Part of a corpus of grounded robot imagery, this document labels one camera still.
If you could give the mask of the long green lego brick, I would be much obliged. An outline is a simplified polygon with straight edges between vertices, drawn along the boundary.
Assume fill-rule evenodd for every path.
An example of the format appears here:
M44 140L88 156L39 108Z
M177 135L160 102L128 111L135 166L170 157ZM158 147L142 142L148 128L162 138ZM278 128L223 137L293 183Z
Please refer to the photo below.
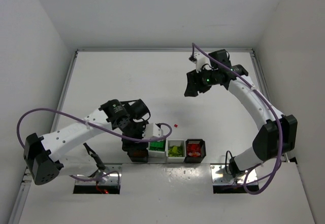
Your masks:
M149 150L162 151L165 149L164 141L153 141L149 145Z

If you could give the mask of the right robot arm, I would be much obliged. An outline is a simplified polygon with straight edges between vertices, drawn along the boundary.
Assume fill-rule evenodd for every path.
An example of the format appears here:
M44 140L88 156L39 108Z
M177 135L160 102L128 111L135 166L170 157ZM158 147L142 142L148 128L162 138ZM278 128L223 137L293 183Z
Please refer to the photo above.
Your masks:
M231 64L226 50L217 50L207 56L193 52L189 60L196 68L186 74L185 97L196 97L214 85L223 86L241 102L257 126L258 134L252 146L229 161L227 169L233 177L276 158L279 152L294 149L297 119L276 109L253 85L248 71L242 65Z

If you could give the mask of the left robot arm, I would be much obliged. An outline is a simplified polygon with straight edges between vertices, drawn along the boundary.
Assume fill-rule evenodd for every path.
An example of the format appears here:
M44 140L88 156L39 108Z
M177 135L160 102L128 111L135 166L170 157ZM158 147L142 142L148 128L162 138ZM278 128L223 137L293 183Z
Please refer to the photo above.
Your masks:
M128 154L147 153L144 139L150 110L141 100L109 100L84 118L70 116L74 123L42 136L25 139L24 160L35 185L44 185L59 175L84 176L86 181L103 176L105 165L87 141L109 133L119 137Z

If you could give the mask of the tan lego plate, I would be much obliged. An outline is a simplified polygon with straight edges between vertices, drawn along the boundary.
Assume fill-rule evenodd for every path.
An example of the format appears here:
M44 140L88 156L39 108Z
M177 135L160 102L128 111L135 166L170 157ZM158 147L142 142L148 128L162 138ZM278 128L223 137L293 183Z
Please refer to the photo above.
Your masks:
M136 151L134 152L134 157L136 158L143 158L147 156L147 152L145 151Z

